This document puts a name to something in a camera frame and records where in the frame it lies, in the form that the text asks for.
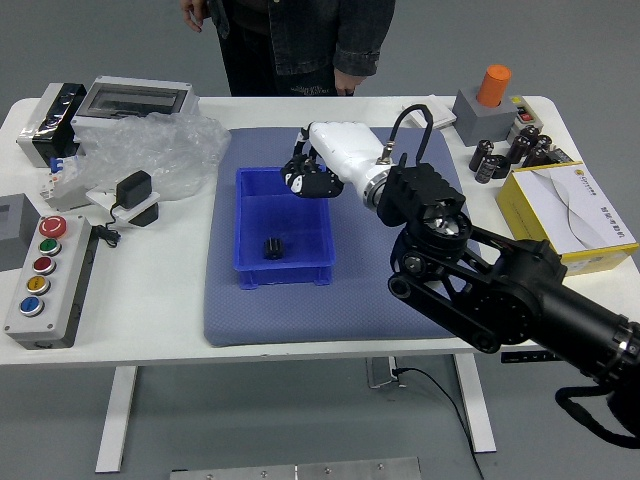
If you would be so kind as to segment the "person's right hand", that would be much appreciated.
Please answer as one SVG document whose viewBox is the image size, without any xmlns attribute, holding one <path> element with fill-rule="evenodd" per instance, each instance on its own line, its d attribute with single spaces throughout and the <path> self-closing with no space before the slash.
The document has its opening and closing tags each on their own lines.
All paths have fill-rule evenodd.
<svg viewBox="0 0 640 480">
<path fill-rule="evenodd" d="M 200 33 L 206 17 L 204 0 L 181 0 L 180 10 L 184 23 L 194 32 Z"/>
</svg>

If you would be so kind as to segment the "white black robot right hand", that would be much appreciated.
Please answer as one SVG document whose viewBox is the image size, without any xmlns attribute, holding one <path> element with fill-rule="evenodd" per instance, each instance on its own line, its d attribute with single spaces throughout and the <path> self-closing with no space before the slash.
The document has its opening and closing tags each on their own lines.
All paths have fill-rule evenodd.
<svg viewBox="0 0 640 480">
<path fill-rule="evenodd" d="M 394 140 L 382 143 L 363 123 L 313 122 L 300 130 L 293 156 L 280 173 L 302 198 L 334 198 L 351 183 L 373 209 L 393 166 L 394 146 Z"/>
</svg>

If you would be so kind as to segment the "person's left hand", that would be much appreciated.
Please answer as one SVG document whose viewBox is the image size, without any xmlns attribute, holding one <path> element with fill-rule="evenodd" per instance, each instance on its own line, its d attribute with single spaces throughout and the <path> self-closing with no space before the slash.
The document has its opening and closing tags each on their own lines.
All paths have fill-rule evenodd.
<svg viewBox="0 0 640 480">
<path fill-rule="evenodd" d="M 356 88 L 363 83 L 365 77 L 354 76 L 334 69 L 334 85 L 338 96 L 353 96 Z"/>
</svg>

